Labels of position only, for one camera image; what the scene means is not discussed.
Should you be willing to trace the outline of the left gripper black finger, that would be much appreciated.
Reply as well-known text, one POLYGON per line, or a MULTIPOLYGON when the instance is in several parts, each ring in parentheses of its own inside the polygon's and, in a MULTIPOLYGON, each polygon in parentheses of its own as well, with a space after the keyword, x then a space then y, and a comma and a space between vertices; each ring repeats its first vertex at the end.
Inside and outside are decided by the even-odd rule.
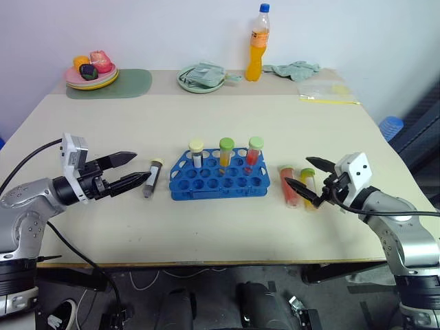
POLYGON ((130 151, 119 151, 110 155, 100 157, 97 163, 101 170, 123 166, 135 158, 138 154, 130 151))
POLYGON ((150 171, 135 172, 109 184, 109 195, 115 197, 141 186, 151 176, 150 171))

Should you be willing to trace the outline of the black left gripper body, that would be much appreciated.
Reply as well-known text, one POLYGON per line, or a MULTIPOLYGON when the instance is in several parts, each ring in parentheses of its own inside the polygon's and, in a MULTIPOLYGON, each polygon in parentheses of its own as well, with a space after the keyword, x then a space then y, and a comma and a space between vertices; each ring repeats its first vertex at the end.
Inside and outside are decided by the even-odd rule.
POLYGON ((101 199, 110 195, 109 183, 102 178, 105 170, 112 168, 110 159, 95 159, 79 170, 78 183, 88 199, 101 199))

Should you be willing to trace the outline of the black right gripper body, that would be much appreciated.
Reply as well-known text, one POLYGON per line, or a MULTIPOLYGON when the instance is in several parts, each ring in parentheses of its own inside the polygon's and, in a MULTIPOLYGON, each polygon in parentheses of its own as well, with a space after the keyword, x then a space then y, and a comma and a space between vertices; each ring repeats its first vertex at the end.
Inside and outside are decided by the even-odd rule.
POLYGON ((343 172, 341 175, 331 173, 324 180, 322 187, 322 198, 333 205, 340 205, 347 198, 349 193, 349 175, 343 172))

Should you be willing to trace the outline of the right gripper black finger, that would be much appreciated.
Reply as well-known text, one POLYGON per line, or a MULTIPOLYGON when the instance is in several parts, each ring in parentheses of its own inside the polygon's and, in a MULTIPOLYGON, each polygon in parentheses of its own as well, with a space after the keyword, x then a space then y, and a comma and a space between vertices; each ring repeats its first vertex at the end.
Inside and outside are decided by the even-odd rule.
POLYGON ((327 159, 321 157, 306 157, 306 160, 321 171, 326 173, 335 172, 335 164, 327 159))
POLYGON ((319 208, 320 205, 325 201, 323 196, 317 196, 315 192, 308 189, 305 184, 296 179, 286 177, 285 182, 293 191, 307 200, 314 208, 319 208))

